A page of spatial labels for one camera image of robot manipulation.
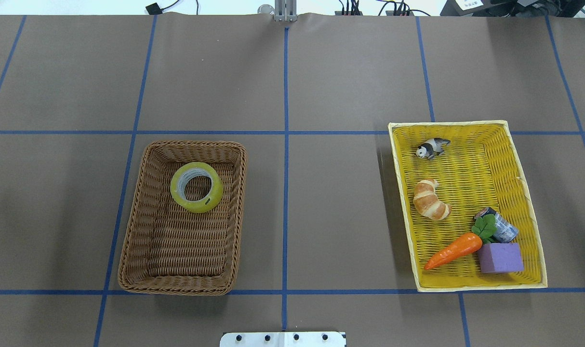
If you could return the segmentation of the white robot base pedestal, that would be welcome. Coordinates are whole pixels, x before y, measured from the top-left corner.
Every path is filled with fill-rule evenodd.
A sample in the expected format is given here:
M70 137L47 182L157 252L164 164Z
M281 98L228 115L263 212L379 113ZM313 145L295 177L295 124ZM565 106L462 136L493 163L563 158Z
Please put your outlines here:
M345 332L238 332L223 334L220 347L346 347Z

